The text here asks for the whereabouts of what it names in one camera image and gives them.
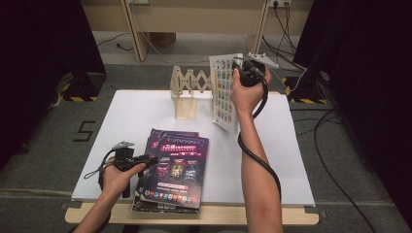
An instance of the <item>left hand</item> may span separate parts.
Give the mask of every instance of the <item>left hand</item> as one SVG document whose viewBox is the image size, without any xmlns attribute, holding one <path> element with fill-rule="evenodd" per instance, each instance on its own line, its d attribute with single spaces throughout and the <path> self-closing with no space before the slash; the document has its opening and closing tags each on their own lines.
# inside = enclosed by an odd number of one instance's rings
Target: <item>left hand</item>
<svg viewBox="0 0 412 233">
<path fill-rule="evenodd" d="M 119 198 L 121 193 L 127 187 L 130 179 L 145 169 L 146 164 L 141 163 L 128 171 L 122 172 L 115 165 L 109 165 L 105 168 L 103 174 L 103 191 L 112 198 Z"/>
</svg>

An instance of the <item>hand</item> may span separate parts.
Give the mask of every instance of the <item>hand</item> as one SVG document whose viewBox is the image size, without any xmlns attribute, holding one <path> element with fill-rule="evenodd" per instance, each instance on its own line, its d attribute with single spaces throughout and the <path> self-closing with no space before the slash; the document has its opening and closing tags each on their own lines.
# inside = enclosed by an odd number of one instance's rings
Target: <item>hand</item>
<svg viewBox="0 0 412 233">
<path fill-rule="evenodd" d="M 263 97 L 263 87 L 261 83 L 246 87 L 240 83 L 240 75 L 237 69 L 233 70 L 233 86 L 231 100 L 236 108 L 237 115 L 251 115 L 257 104 Z M 266 68 L 264 79 L 270 83 L 272 76 L 269 69 Z"/>
<path fill-rule="evenodd" d="M 146 164 L 141 163 L 128 171 L 122 172 L 115 165 L 109 165 L 103 173 L 103 191 L 111 198 L 118 199 L 130 182 L 131 177 L 145 169 Z"/>
</svg>

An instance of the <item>black curtain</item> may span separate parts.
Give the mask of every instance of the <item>black curtain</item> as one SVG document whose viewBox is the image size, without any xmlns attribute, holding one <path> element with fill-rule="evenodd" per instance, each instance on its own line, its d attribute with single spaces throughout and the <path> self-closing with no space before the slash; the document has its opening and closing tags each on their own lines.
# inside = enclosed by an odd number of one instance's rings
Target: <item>black curtain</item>
<svg viewBox="0 0 412 233">
<path fill-rule="evenodd" d="M 315 0 L 295 62 L 330 75 L 364 160 L 412 228 L 411 12 L 411 1 Z"/>
<path fill-rule="evenodd" d="M 64 75 L 106 72 L 80 1 L 0 5 L 1 169 L 28 141 Z"/>
</svg>

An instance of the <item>gray floor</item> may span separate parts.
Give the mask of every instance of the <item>gray floor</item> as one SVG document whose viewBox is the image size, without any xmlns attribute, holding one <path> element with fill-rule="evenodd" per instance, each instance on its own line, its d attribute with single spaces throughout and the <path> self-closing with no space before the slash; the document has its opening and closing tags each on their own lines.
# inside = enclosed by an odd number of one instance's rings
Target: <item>gray floor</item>
<svg viewBox="0 0 412 233">
<path fill-rule="evenodd" d="M 100 43 L 120 33 L 94 34 L 96 42 Z M 280 38 L 267 39 L 276 46 L 280 41 Z M 67 232 L 73 226 L 64 220 L 65 208 L 117 89 L 168 89 L 173 65 L 184 67 L 182 70 L 197 72 L 204 69 L 206 72 L 209 55 L 247 53 L 241 36 L 178 34 L 174 45 L 158 49 L 162 55 L 151 49 L 147 60 L 138 63 L 132 50 L 120 50 L 116 43 L 130 48 L 130 36 L 123 35 L 99 46 L 107 80 L 97 101 L 61 102 L 51 109 L 28 142 L 28 153 L 13 156 L 0 172 L 0 232 Z M 270 53 L 262 45 L 261 53 L 264 52 Z M 282 61 L 279 64 L 283 68 L 292 68 Z M 279 77 L 299 75 L 282 69 L 274 71 Z M 270 89 L 285 92 L 277 80 L 271 83 Z M 297 110 L 331 107 L 332 104 L 291 103 L 296 134 L 312 130 L 325 113 Z M 410 232 L 376 174 L 362 163 L 340 115 L 334 112 L 328 117 L 334 118 L 319 127 L 316 141 L 313 131 L 297 136 L 321 220 L 314 226 L 286 226 L 286 232 L 370 232 L 360 212 L 327 174 L 321 159 L 377 232 Z M 89 141 L 73 142 L 85 138 L 86 135 L 78 133 L 85 120 L 94 121 L 84 128 L 92 131 Z M 110 224 L 104 232 L 121 232 L 122 228 L 122 225 Z M 202 233 L 246 231 L 246 227 L 235 226 L 200 228 Z M 141 226 L 139 232 L 189 232 L 189 228 Z"/>
</svg>

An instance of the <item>magazine cover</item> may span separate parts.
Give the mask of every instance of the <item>magazine cover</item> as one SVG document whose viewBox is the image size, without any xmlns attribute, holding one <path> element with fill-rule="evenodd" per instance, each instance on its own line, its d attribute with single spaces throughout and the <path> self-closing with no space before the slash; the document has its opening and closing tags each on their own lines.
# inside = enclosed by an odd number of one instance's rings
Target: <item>magazine cover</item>
<svg viewBox="0 0 412 233">
<path fill-rule="evenodd" d="M 168 131 L 168 130 L 160 130 L 160 129 L 152 129 L 151 134 L 148 138 L 148 142 L 146 143 L 145 154 L 148 154 L 150 157 L 155 156 L 155 152 L 157 150 L 157 144 L 161 137 L 164 135 L 176 135 L 176 136 L 198 136 L 198 132 L 187 132 L 187 131 Z M 135 195 L 140 195 L 143 191 L 143 186 L 146 183 L 147 174 L 151 169 L 146 169 L 144 171 L 144 176 L 139 178 L 139 181 L 136 186 Z"/>
<path fill-rule="evenodd" d="M 140 199 L 192 209 L 200 208 L 209 139 L 165 134 Z"/>
<path fill-rule="evenodd" d="M 238 133 L 237 115 L 230 100 L 231 64 L 234 57 L 243 57 L 243 54 L 209 56 L 209 59 L 213 91 L 213 122 L 229 132 Z"/>
</svg>

